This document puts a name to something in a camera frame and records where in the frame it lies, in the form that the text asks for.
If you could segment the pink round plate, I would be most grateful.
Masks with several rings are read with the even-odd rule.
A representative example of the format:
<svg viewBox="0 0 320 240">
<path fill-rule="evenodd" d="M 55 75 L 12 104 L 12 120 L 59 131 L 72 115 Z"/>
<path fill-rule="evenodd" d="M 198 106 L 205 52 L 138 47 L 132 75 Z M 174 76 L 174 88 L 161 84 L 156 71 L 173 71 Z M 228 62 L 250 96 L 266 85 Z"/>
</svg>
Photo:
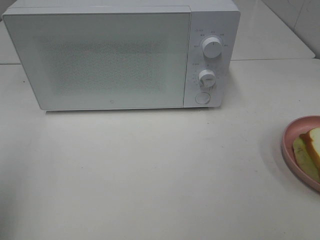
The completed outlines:
<svg viewBox="0 0 320 240">
<path fill-rule="evenodd" d="M 293 149 L 294 140 L 307 131 L 320 126 L 320 116 L 310 115 L 297 118 L 285 128 L 281 139 L 281 152 L 283 159 L 291 172 L 306 186 L 320 192 L 320 183 L 310 178 L 296 163 Z"/>
</svg>

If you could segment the white microwave door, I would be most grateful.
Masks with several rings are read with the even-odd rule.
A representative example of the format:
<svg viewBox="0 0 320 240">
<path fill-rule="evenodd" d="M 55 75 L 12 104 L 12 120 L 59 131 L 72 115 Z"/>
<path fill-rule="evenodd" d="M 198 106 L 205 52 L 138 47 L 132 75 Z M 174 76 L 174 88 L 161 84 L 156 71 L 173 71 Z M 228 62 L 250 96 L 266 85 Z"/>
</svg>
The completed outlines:
<svg viewBox="0 0 320 240">
<path fill-rule="evenodd" d="M 189 13 L 6 15 L 42 110 L 176 108 Z"/>
</svg>

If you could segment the white bread sandwich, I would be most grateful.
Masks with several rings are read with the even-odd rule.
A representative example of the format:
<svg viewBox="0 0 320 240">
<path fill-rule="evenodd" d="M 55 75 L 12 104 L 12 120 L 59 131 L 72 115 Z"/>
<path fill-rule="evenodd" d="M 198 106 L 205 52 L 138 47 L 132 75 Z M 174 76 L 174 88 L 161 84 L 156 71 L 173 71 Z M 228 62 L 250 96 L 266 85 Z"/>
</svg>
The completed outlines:
<svg viewBox="0 0 320 240">
<path fill-rule="evenodd" d="M 293 142 L 293 152 L 300 169 L 320 182 L 320 128 L 300 134 Z"/>
</svg>

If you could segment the white microwave oven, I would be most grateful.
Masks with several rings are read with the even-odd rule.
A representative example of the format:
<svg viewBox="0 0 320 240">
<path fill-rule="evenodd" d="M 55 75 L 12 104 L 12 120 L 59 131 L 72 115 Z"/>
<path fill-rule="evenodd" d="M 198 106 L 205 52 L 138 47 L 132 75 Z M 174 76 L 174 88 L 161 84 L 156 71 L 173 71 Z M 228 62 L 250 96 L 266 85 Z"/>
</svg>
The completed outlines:
<svg viewBox="0 0 320 240">
<path fill-rule="evenodd" d="M 18 0 L 3 13 L 2 19 L 5 24 L 4 17 L 8 15 L 142 15 L 169 13 L 188 13 L 190 15 L 182 106 L 101 110 L 210 108 L 220 106 L 241 16 L 237 6 L 231 0 Z M 202 50 L 204 39 L 211 36 L 218 37 L 222 42 L 222 52 L 216 58 L 206 57 Z M 216 82 L 214 86 L 210 88 L 200 86 L 198 77 L 202 70 L 212 70 L 215 73 Z M 207 104 L 198 104 L 196 95 L 199 93 L 210 94 L 210 101 Z"/>
</svg>

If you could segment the white microwave knob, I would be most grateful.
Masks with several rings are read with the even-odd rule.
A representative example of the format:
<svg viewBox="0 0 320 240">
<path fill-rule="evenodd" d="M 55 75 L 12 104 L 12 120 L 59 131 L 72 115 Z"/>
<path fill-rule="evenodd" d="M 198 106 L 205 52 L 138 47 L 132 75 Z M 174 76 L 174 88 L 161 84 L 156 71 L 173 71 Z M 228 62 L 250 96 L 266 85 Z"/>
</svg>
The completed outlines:
<svg viewBox="0 0 320 240">
<path fill-rule="evenodd" d="M 209 69 L 202 70 L 198 75 L 198 81 L 202 88 L 211 88 L 216 84 L 217 76 Z"/>
<path fill-rule="evenodd" d="M 217 36 L 209 36 L 203 40 L 202 52 L 205 57 L 214 59 L 222 53 L 222 42 Z"/>
</svg>

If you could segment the round door release button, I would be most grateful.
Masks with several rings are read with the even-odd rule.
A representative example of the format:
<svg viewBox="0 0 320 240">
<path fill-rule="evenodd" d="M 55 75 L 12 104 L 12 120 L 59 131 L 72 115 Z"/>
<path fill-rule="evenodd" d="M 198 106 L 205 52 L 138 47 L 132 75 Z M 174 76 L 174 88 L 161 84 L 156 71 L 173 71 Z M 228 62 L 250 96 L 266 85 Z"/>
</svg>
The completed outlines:
<svg viewBox="0 0 320 240">
<path fill-rule="evenodd" d="M 201 93 L 198 93 L 195 97 L 195 101 L 198 103 L 198 104 L 207 104 L 210 102 L 210 99 L 211 99 L 211 96 L 209 93 L 207 92 L 201 92 Z"/>
</svg>

